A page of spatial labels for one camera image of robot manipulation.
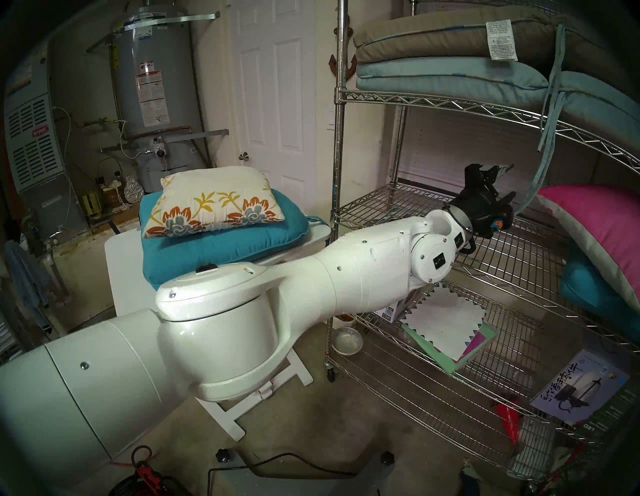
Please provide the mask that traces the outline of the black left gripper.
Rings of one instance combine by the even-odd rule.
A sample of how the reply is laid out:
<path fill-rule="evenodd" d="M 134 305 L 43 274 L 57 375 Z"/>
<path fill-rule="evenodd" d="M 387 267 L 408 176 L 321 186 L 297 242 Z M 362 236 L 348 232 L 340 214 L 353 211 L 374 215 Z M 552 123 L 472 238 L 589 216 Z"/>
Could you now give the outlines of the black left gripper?
<path fill-rule="evenodd" d="M 458 221 L 467 219 L 473 235 L 491 239 L 496 232 L 512 227 L 511 202 L 517 192 L 498 199 L 493 185 L 513 167 L 514 164 L 478 163 L 465 167 L 465 189 L 451 201 L 451 214 Z"/>

